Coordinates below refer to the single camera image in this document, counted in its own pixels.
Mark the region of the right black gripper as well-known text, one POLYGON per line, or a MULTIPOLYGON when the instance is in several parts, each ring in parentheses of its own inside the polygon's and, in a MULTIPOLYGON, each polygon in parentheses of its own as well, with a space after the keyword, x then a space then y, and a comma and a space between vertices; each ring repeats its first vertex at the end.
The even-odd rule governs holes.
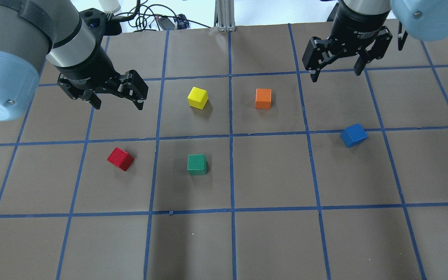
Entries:
POLYGON ((329 37, 311 37, 302 56, 312 82, 318 81, 321 63, 358 56, 354 73, 359 76, 372 60, 383 58, 393 38, 384 26, 389 13, 389 4, 336 4, 329 37))

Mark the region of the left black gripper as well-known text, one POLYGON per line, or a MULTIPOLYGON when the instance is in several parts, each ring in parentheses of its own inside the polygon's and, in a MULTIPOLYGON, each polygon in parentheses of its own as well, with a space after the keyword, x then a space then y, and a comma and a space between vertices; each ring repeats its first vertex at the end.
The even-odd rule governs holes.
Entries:
POLYGON ((102 101, 97 96, 112 94, 130 100, 137 110, 144 108, 148 85, 135 70, 123 75, 115 71, 113 63, 101 46, 96 46, 84 62, 70 67, 58 67, 57 85, 73 100, 88 102, 95 110, 102 101))

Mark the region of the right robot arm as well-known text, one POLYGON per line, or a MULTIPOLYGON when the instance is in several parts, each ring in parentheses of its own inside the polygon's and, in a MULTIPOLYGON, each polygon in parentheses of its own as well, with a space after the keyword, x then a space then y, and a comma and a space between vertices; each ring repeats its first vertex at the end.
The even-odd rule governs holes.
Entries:
POLYGON ((393 13, 399 21, 397 46, 407 37, 437 41, 448 37, 448 0, 339 0, 331 12, 331 33, 325 40, 312 37, 302 57, 313 82, 323 68, 338 59, 357 56, 353 70, 359 76, 366 65, 384 57, 393 39, 384 25, 393 13))

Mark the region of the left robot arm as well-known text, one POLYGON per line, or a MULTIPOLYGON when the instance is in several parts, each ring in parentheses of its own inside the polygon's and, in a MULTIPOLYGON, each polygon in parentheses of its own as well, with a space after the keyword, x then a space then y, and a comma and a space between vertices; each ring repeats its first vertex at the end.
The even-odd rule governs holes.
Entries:
POLYGON ((70 99, 98 110, 98 94, 111 94, 142 110, 147 84, 135 70, 119 74, 101 46, 132 18, 77 11, 69 0, 0 0, 0 122, 26 112, 46 61, 59 71, 57 85, 70 99))

